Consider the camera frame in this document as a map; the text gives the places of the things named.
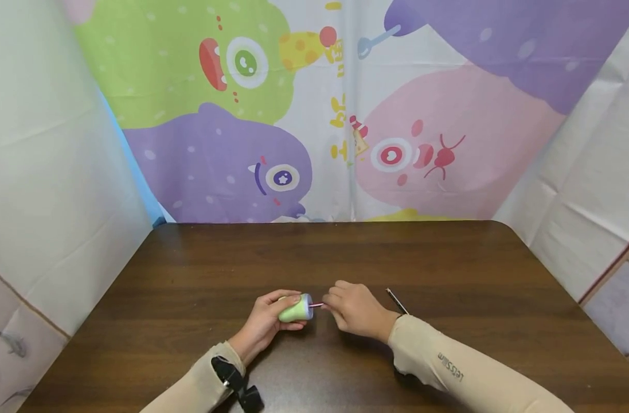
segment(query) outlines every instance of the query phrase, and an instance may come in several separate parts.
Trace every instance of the green container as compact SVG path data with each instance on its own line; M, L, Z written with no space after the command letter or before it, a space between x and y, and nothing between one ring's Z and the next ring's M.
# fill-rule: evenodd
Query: green container
M311 320L314 317L314 309L310 307L310 304L312 304L312 297L309 294L301 294L300 301L280 313L278 319L282 322Z

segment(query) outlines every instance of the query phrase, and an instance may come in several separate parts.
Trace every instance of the beige arm sleeve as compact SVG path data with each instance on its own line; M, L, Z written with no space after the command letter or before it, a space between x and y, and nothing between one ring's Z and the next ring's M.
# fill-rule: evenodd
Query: beige arm sleeve
M544 387L405 315L388 340L394 365L422 383L448 392L476 413L573 413Z
M215 356L225 357L245 375L245 366L232 347L227 342L215 345L185 376L142 409L141 413L211 412L230 395L211 366L211 359Z

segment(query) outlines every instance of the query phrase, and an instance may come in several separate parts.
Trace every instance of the finger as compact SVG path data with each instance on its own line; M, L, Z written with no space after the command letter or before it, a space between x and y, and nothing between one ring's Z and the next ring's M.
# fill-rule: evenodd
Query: finger
M352 283L345 282L343 279L338 279L337 282L335 282L335 287L340 287L343 290L346 290L352 285Z
M342 299L339 295L326 294L323 296L323 303L326 304L330 310L337 310L342 305Z
M347 331L349 326L346 324L346 320L342 317L342 314L338 313L335 310L331 310L333 317L335 317L335 322L337 323L337 328L342 331Z
M330 290L328 290L328 293L332 295L336 295L338 297L344 297L346 295L346 290L343 290L340 287L330 287Z
M298 330L302 330L303 327L305 327L305 326L302 325L300 322L283 322L283 323L280 323L280 330L298 331Z
M261 297L257 299L257 301L270 305L272 303L275 303L275 301L278 301L282 297L285 297L288 295L297 295L297 294L300 294L300 291L275 290L274 292L268 293L266 295L262 295Z
M288 309L292 305L300 302L300 295L290 295L289 297L275 301L275 303L269 305L269 313L271 316L277 318L285 309Z

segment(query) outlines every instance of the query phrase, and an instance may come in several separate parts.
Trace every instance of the black wrist strap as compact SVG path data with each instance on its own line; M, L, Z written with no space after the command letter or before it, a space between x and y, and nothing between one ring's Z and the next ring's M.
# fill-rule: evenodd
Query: black wrist strap
M259 395L257 386L248 388L241 372L222 356L211 359L213 367L223 386L230 388L239 399L239 404L245 413L259 413L264 408L264 403Z

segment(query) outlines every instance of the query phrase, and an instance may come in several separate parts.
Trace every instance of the cartoon mouth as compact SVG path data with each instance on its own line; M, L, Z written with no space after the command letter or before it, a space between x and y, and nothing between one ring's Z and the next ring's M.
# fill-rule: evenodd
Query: cartoon mouth
M413 164L413 168L422 169L429 165L434 157L434 148L428 143L423 143L417 147L417 161Z
M211 86L220 92L227 90L227 79L220 65L220 48L215 39L206 38L200 43L200 65Z
M264 160L264 157L261 157L261 161L266 163L266 161ZM261 186L261 179L259 178L259 169L260 168L261 168L261 162L257 162L257 164L255 164L255 165L250 165L248 167L248 170L255 175L255 183L257 184L257 188L259 188L259 191L262 192L263 195L266 195L266 191Z

